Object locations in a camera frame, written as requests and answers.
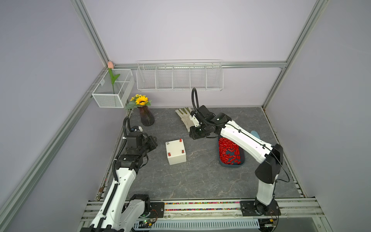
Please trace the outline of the white metal box with screws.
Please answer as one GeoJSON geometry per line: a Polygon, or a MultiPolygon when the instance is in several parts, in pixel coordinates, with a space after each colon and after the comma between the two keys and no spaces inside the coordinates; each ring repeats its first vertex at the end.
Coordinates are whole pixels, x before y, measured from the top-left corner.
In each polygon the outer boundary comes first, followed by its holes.
{"type": "Polygon", "coordinates": [[[185,151],[184,142],[180,142],[180,139],[173,140],[165,143],[166,154],[169,165],[175,165],[186,162],[186,152],[182,153],[182,150],[185,151]]]}

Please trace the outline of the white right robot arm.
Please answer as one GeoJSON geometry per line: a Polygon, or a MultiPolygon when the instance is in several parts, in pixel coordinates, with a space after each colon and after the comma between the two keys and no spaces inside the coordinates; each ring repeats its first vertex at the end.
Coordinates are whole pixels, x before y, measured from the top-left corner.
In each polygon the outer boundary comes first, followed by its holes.
{"type": "Polygon", "coordinates": [[[281,211],[274,198],[274,191],[283,167],[282,146],[262,141],[240,127],[231,117],[223,113],[215,115],[204,105],[191,112],[191,120],[195,124],[190,127],[189,136],[192,139],[206,138],[215,133],[234,142],[259,163],[255,170],[259,180],[258,193],[254,203],[249,206],[242,204],[243,212],[258,216],[280,216],[281,211]]]}

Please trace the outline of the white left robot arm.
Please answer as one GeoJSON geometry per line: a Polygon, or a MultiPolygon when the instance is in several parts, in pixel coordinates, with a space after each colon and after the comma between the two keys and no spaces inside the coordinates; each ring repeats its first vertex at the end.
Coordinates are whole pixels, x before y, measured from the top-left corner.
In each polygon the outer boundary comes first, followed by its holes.
{"type": "Polygon", "coordinates": [[[151,212],[147,194],[133,195],[125,206],[128,192],[144,166],[144,158],[158,146],[157,138],[141,131],[130,132],[125,136],[126,152],[112,163],[113,182],[102,207],[89,227],[81,232],[131,232],[140,216],[151,212]]]}

